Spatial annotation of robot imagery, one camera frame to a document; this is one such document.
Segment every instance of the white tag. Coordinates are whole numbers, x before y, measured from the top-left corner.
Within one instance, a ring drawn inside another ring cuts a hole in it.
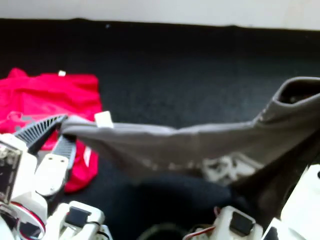
[[[59,77],[64,77],[64,76],[66,76],[66,72],[65,71],[62,71],[62,70],[60,70],[59,72],[58,72],[58,76]]]
[[[112,122],[109,111],[96,113],[94,119],[98,128],[114,128],[114,123]]]
[[[89,164],[90,164],[90,157],[91,157],[91,148],[86,146],[83,153],[83,159],[87,167],[89,167]]]

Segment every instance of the circuit board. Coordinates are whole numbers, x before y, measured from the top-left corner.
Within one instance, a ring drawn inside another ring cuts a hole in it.
[[[0,141],[0,202],[9,204],[22,151]]]

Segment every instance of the dark floor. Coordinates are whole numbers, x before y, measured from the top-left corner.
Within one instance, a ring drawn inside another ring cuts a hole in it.
[[[0,78],[12,67],[30,75],[95,74],[103,108],[116,122],[184,127],[250,120],[287,78],[320,76],[320,32],[80,19],[3,19],[0,32]],[[130,180],[101,160],[93,183],[66,199],[103,209],[124,239],[122,226],[140,214],[133,196]],[[131,229],[130,237],[142,230]]]

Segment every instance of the red wire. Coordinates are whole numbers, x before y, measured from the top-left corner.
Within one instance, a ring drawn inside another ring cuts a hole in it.
[[[21,209],[25,210],[26,212],[28,212],[29,214],[31,214],[41,224],[41,226],[44,229],[44,232],[46,232],[46,225],[44,224],[44,222],[41,220],[41,218],[37,214],[35,214],[33,211],[30,211],[29,209],[25,208],[22,204],[20,204],[16,201],[12,201],[11,204],[18,206],[19,208],[21,208]]]
[[[216,226],[211,226],[211,227],[208,227],[206,229],[203,229],[203,230],[200,230],[200,231],[197,231],[197,232],[194,232],[194,233],[190,233],[186,236],[184,236],[184,238],[182,240],[188,240],[190,238],[193,238],[195,236],[198,236],[198,235],[201,235],[201,234],[205,234],[207,232],[210,232],[212,230],[214,230],[216,228]]]

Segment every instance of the black carpet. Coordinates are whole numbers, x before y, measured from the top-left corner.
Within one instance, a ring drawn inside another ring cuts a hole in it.
[[[287,78],[320,76],[320,32],[81,19],[2,19],[0,31],[0,78],[12,67],[95,74],[116,122],[179,128],[246,121]],[[65,200],[102,209],[116,240],[158,222],[205,222],[212,206],[239,203],[228,189],[195,178],[133,184],[106,159],[92,184]]]

